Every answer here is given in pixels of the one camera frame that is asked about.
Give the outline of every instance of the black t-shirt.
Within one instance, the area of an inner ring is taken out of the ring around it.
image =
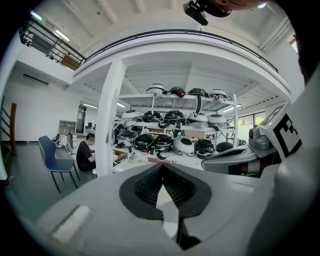
[[[91,162],[88,158],[92,157],[89,146],[86,142],[82,141],[76,152],[76,163],[81,171],[92,171]]]

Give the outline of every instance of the gray floor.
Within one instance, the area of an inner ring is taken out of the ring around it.
[[[63,174],[64,182],[61,175],[56,173],[54,177],[61,191],[59,194],[51,173],[44,167],[37,143],[18,145],[17,154],[11,157],[7,165],[10,184],[5,190],[17,213],[35,222],[49,207],[75,191],[76,187],[68,173]],[[55,155],[57,158],[70,158],[64,149],[57,149]],[[71,172],[78,187],[95,179],[93,174],[81,172],[76,161],[75,166],[81,181],[74,169]]]

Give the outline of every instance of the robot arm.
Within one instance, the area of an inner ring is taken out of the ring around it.
[[[250,129],[248,145],[213,155],[202,161],[202,168],[214,173],[259,177],[265,167],[275,163],[277,154],[283,161],[295,153],[302,142],[287,115],[290,106],[287,103],[277,107],[258,128]]]

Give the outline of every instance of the chair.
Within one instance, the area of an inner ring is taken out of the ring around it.
[[[54,173],[60,173],[63,182],[65,182],[65,179],[64,179],[62,173],[69,173],[75,187],[78,188],[78,186],[75,182],[75,179],[71,173],[71,169],[73,167],[75,170],[75,174],[80,181],[80,177],[78,175],[78,172],[77,172],[77,169],[75,166],[75,160],[73,160],[73,159],[57,159],[55,157],[57,145],[51,139],[49,139],[48,136],[42,136],[39,138],[38,141],[39,141],[39,147],[40,147],[41,157],[42,157],[44,166],[48,171],[51,172],[51,176],[53,178],[54,184],[55,184],[57,190],[59,191],[59,193],[61,194],[60,189],[57,185]]]

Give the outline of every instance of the white pillar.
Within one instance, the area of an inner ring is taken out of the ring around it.
[[[112,124],[117,110],[117,99],[127,66],[121,59],[112,62],[106,75],[101,97],[99,101],[96,133],[95,133],[95,157],[98,177],[111,173],[112,160]]]
[[[20,42],[19,33],[16,32],[8,45],[0,66],[0,102],[3,100],[3,95],[7,85],[8,78],[11,74],[14,65],[16,64],[18,55],[22,50],[22,43]],[[0,180],[7,180],[7,172],[4,166],[2,157],[0,156]]]

